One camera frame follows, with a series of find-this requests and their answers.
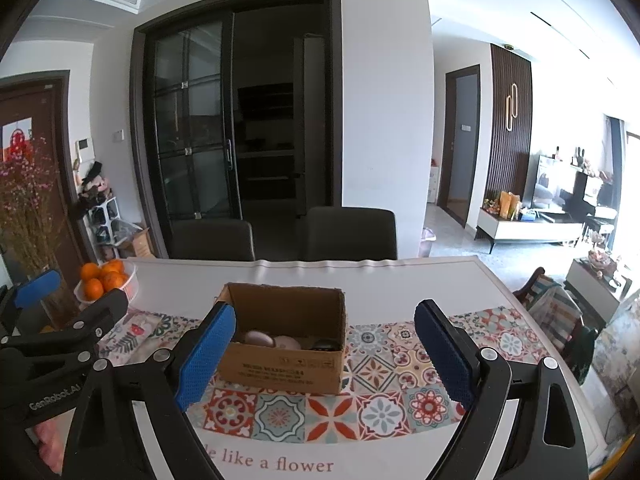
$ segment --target bowl of oranges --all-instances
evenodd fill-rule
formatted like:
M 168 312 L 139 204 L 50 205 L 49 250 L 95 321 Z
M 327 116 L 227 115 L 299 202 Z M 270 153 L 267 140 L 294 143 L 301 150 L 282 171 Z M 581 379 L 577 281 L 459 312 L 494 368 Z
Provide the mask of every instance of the bowl of oranges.
M 85 308 L 114 288 L 124 290 L 127 299 L 133 301 L 139 289 L 135 264 L 122 260 L 110 260 L 101 266 L 84 264 L 74 294 Z

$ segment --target television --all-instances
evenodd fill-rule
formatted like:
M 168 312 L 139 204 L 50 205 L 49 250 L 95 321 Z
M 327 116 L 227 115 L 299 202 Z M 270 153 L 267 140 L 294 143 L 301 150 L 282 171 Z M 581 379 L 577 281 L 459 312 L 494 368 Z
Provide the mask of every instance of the television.
M 566 201 L 574 191 L 577 171 L 579 169 L 571 164 L 540 155 L 531 208 L 557 213 L 566 210 Z

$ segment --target dining table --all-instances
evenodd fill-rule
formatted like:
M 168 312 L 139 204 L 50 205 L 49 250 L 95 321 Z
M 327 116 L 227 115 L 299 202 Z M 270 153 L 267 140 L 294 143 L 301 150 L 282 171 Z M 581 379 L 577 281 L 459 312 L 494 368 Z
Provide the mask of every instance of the dining table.
M 455 326 L 475 333 L 477 344 L 495 346 L 507 359 L 536 363 L 546 355 L 555 358 L 577 411 L 589 464 L 604 455 L 602 432 L 576 379 L 524 307 L 476 256 L 375 262 L 127 261 L 136 266 L 140 290 L 120 333 L 130 335 L 128 328 L 136 326 L 143 338 L 149 337 L 139 347 L 135 338 L 127 340 L 123 350 L 121 340 L 111 336 L 115 343 L 103 344 L 101 351 L 115 365 L 175 345 L 181 333 L 205 317 L 226 283 L 316 286 L 344 293 L 348 348 L 339 395 L 276 392 L 214 377 L 202 401 L 189 409 L 196 435 L 227 479 L 426 478 L 464 410 L 449 399 L 415 339 L 412 319 L 425 299 L 435 301 Z M 494 478 L 516 408 L 517 400 L 507 401 L 478 479 Z M 136 402 L 134 412 L 156 477 L 173 478 L 144 404 Z M 376 416 L 387 417 L 383 429 L 368 423 Z

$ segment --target glass sliding door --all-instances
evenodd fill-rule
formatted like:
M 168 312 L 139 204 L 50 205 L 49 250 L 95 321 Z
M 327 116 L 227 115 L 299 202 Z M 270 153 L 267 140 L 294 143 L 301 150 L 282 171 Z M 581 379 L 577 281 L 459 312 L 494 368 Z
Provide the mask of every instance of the glass sliding door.
M 148 39 L 154 132 L 147 134 L 147 153 L 170 254 L 175 222 L 241 218 L 231 120 L 232 27 L 229 12 Z

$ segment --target tv stand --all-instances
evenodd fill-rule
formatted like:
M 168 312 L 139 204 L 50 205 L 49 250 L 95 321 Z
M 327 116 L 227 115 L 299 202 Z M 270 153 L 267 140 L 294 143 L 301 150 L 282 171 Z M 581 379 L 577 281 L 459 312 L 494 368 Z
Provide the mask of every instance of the tv stand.
M 498 243 L 553 243 L 578 242 L 582 236 L 582 223 L 571 215 L 562 213 L 538 213 L 533 222 L 505 220 L 484 209 L 478 215 L 476 238 L 485 234 L 491 242 L 489 254 Z

